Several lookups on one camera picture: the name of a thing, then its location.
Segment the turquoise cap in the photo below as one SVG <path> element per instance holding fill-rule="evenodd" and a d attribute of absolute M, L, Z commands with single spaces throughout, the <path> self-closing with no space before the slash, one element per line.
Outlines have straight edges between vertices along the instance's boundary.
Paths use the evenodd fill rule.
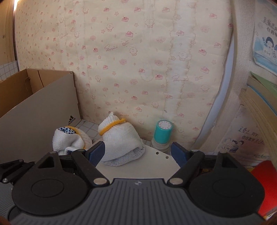
<path fill-rule="evenodd" d="M 173 124 L 166 119 L 162 119 L 157 122 L 154 139 L 159 144 L 166 144 L 173 129 Z"/>

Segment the wallpaper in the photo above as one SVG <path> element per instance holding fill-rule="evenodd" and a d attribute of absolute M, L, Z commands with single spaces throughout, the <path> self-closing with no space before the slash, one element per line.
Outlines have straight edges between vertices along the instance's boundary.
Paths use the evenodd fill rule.
<path fill-rule="evenodd" d="M 218 93 L 232 32 L 229 0 L 21 0 L 25 68 L 74 71 L 81 116 L 110 111 L 153 137 L 162 118 L 190 148 Z"/>

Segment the silver screw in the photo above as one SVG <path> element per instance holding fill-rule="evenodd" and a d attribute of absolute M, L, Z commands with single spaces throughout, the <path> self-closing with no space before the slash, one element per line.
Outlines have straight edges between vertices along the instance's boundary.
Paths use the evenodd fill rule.
<path fill-rule="evenodd" d="M 183 183 L 183 180 L 181 178 L 175 177 L 175 178 L 171 178 L 169 180 L 169 183 L 171 183 L 173 185 L 179 185 L 179 184 Z"/>
<path fill-rule="evenodd" d="M 98 177 L 98 178 L 95 178 L 93 180 L 93 182 L 97 185 L 103 185 L 107 182 L 107 180 L 105 178 L 102 178 L 102 177 Z"/>

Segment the blue dotted fabric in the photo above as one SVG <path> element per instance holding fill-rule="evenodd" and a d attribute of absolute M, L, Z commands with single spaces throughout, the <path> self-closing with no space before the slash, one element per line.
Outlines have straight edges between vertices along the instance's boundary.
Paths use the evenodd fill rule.
<path fill-rule="evenodd" d="M 58 130 L 66 133 L 66 134 L 76 134 L 76 131 L 72 130 L 69 127 L 61 127 Z"/>

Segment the adidas shoe box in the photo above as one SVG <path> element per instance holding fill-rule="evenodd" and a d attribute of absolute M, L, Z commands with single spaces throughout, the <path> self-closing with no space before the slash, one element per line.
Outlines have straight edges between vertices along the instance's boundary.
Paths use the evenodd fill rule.
<path fill-rule="evenodd" d="M 0 163 L 37 161 L 81 120 L 73 72 L 25 69 L 0 82 Z"/>

